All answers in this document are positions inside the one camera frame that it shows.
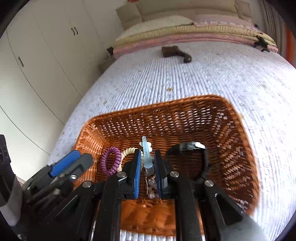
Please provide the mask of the black wrist watch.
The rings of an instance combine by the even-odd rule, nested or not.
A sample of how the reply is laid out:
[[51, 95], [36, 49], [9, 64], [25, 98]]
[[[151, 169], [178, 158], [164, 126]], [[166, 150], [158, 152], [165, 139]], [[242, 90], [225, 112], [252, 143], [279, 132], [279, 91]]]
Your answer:
[[208, 179], [211, 164], [209, 163], [207, 147], [200, 142], [184, 142], [173, 145], [167, 150], [165, 160], [163, 161], [165, 173], [168, 175], [174, 168], [169, 159], [173, 158], [180, 164], [195, 165], [194, 171], [197, 171], [193, 177], [194, 181], [201, 182]]

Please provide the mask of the silver crystal chain jewelry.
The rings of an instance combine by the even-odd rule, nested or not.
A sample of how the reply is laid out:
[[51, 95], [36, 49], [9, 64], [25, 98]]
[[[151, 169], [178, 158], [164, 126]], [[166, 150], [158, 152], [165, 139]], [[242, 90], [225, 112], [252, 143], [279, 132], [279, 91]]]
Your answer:
[[149, 199], [159, 199], [156, 175], [145, 177], [147, 196]]

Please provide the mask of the brown wicker basket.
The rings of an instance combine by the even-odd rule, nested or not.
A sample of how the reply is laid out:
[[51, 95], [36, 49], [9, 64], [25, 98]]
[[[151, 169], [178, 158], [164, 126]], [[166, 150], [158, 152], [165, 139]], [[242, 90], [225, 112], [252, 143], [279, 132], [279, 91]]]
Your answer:
[[116, 147], [138, 148], [146, 137], [153, 150], [178, 172], [196, 180], [207, 149], [210, 179], [247, 214], [258, 204], [259, 181], [255, 157], [234, 106], [217, 95], [193, 96], [102, 114], [83, 126], [74, 149], [93, 156], [93, 166], [80, 181], [107, 179], [101, 160]]

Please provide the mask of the bedside table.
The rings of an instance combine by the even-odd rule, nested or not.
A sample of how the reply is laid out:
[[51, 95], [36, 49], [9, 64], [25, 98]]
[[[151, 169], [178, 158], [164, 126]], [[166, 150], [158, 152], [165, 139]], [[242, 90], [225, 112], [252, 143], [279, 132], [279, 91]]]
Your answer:
[[102, 61], [99, 65], [101, 73], [104, 73], [115, 61], [116, 59], [113, 56], [110, 56]]

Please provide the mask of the white built-in wardrobe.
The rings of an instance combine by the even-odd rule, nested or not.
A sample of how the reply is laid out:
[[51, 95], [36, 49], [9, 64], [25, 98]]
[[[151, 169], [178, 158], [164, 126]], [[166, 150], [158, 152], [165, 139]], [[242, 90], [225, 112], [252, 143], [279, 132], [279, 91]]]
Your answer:
[[1, 133], [16, 176], [48, 160], [122, 32], [124, 1], [1, 1]]

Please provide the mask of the black object on nightstand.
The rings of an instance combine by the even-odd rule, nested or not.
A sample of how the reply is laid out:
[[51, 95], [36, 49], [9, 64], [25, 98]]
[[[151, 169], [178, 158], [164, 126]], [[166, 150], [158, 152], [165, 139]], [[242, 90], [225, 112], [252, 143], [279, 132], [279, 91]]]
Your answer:
[[113, 51], [114, 51], [114, 48], [113, 47], [109, 47], [106, 50], [110, 54], [110, 56], [113, 56]]

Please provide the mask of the folded yellow pink quilts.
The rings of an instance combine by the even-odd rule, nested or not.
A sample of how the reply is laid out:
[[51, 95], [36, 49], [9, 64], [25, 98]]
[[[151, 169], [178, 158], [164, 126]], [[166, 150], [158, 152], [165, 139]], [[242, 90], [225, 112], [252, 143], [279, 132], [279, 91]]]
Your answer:
[[275, 41], [267, 34], [255, 29], [231, 25], [181, 25], [140, 32], [117, 39], [113, 46], [114, 57], [156, 46], [186, 42], [229, 42], [254, 45], [263, 40], [269, 51], [278, 52]]

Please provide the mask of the quilted white floral bedspread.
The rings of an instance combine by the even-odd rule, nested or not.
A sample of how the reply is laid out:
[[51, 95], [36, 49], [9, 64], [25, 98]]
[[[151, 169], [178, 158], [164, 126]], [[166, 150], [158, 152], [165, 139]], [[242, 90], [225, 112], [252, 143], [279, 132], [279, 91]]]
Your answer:
[[215, 94], [242, 118], [259, 168], [253, 219], [275, 240], [295, 212], [295, 68], [274, 52], [226, 42], [180, 43], [193, 60], [165, 58], [160, 47], [119, 57], [74, 109], [48, 163], [73, 148], [89, 119], [190, 96]]

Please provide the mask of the brown hairbrush on bed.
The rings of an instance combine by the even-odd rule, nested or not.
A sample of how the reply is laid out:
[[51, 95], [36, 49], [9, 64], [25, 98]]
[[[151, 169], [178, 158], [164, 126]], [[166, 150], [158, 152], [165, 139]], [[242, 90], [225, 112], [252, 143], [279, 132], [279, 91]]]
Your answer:
[[165, 58], [180, 56], [183, 57], [184, 63], [192, 62], [192, 57], [189, 54], [181, 51], [178, 46], [162, 47], [162, 54]]

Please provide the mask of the beige padded headboard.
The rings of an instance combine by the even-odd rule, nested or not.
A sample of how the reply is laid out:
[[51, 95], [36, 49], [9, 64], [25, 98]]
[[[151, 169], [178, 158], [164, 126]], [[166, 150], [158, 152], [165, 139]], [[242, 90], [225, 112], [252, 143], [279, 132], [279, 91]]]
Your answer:
[[141, 22], [174, 15], [191, 20], [197, 15], [224, 15], [253, 22], [250, 4], [234, 0], [136, 1], [120, 6], [116, 12], [125, 30]]

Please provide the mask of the small black tripod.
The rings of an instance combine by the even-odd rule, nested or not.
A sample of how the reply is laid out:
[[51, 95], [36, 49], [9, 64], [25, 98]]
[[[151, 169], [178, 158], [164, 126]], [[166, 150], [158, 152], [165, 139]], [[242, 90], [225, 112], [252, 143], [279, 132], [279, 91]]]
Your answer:
[[261, 52], [264, 52], [264, 51], [270, 52], [270, 50], [268, 49], [268, 43], [263, 39], [263, 37], [256, 36], [256, 38], [257, 38], [257, 41], [254, 42], [253, 47], [256, 48], [259, 46], [261, 47]]

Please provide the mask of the white floral pillow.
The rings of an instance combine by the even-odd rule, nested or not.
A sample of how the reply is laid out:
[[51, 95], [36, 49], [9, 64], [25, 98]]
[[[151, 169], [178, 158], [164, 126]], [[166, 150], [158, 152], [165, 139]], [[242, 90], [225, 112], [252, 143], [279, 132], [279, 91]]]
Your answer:
[[127, 30], [125, 30], [117, 40], [123, 39], [125, 37], [133, 36], [135, 34], [149, 32], [157, 29], [168, 28], [168, 27], [177, 27], [183, 25], [191, 25], [193, 20], [186, 18], [184, 16], [166, 16], [163, 18], [149, 20], [147, 22], [138, 23]]

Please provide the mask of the orange curtain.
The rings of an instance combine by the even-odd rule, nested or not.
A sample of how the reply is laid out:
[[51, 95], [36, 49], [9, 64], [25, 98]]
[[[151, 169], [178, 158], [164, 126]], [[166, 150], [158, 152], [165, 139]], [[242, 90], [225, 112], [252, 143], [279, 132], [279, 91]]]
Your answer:
[[287, 26], [285, 59], [295, 67], [295, 37]]

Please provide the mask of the pink pillow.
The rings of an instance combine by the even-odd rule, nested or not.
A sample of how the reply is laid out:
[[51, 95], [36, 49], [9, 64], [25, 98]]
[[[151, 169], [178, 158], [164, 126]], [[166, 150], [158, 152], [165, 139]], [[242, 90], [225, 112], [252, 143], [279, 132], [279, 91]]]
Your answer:
[[252, 22], [228, 15], [196, 15], [193, 21], [197, 24], [227, 25], [258, 30]]

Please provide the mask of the grey curtain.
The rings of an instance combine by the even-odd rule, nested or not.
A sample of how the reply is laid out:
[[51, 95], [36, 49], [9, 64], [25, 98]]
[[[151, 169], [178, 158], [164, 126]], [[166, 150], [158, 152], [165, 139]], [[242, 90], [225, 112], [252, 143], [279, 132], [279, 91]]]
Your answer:
[[284, 20], [267, 1], [261, 1], [266, 33], [276, 42], [278, 53], [285, 57], [287, 49], [287, 29]]

